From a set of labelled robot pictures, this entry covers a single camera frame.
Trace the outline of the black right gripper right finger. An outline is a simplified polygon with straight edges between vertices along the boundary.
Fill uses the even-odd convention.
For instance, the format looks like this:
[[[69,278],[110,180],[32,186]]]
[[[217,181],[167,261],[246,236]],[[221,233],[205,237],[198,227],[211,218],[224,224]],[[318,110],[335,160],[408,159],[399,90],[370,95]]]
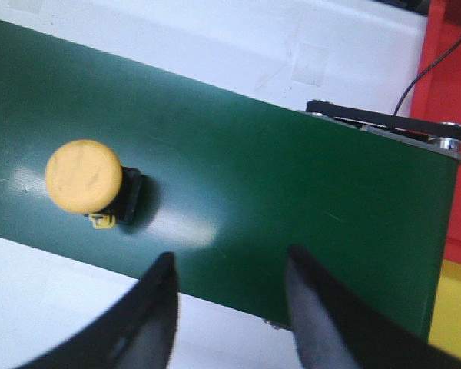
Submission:
[[[461,368],[359,298],[303,246],[287,250],[285,288],[304,368]]]

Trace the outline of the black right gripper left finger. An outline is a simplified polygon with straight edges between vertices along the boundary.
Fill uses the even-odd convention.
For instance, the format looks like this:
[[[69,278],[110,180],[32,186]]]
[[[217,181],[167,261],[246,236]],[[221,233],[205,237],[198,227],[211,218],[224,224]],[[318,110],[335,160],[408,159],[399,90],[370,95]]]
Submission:
[[[83,330],[23,368],[166,368],[178,319],[175,256],[161,254],[141,279]]]

